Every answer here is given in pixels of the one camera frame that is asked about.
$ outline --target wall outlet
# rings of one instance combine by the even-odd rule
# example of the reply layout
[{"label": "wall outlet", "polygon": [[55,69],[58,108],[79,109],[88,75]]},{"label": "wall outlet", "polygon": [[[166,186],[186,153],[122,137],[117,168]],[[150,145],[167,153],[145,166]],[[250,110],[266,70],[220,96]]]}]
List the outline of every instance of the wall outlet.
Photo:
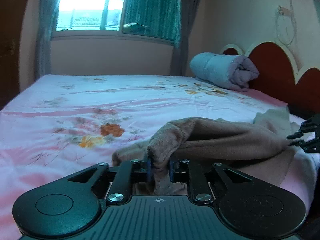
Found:
[{"label": "wall outlet", "polygon": [[277,11],[280,15],[291,16],[291,11],[281,5],[278,5]]}]

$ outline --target window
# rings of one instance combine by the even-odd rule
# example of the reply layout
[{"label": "window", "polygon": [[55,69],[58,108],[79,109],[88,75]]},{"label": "window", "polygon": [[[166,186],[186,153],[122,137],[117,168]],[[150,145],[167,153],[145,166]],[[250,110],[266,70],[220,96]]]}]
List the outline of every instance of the window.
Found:
[{"label": "window", "polygon": [[175,3],[176,0],[60,0],[53,35],[70,36],[79,31],[88,34],[95,30],[99,34],[173,40]]}]

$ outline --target crosshair logo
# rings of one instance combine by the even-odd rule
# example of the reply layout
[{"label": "crosshair logo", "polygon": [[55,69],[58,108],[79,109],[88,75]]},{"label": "crosshair logo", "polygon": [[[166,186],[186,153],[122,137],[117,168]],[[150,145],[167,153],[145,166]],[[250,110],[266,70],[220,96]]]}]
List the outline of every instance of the crosshair logo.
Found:
[{"label": "crosshair logo", "polygon": [[157,201],[158,203],[162,203],[162,202],[164,201],[164,199],[163,199],[163,198],[157,198],[156,201]]}]

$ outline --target light blue comforter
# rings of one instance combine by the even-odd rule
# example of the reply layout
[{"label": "light blue comforter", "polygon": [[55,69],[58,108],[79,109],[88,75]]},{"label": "light blue comforter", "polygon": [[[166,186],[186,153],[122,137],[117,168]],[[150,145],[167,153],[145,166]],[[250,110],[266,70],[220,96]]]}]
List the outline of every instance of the light blue comforter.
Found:
[{"label": "light blue comforter", "polygon": [[259,76],[257,67],[244,55],[229,56],[204,52],[190,61],[190,68],[197,78],[236,91],[247,91],[248,82]]}]

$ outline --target brown garment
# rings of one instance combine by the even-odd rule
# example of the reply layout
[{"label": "brown garment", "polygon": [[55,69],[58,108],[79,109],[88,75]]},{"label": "brown garment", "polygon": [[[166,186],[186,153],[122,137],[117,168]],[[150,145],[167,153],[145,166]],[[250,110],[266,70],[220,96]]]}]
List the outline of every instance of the brown garment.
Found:
[{"label": "brown garment", "polygon": [[112,163],[118,166],[122,161],[143,159],[146,154],[153,160],[155,182],[135,184],[134,194],[187,193],[185,184],[169,180],[167,163],[171,156],[200,163],[219,161],[279,186],[295,154],[286,136],[298,128],[290,124],[286,109],[258,113],[254,123],[190,117],[170,121],[149,141],[114,152]]}]

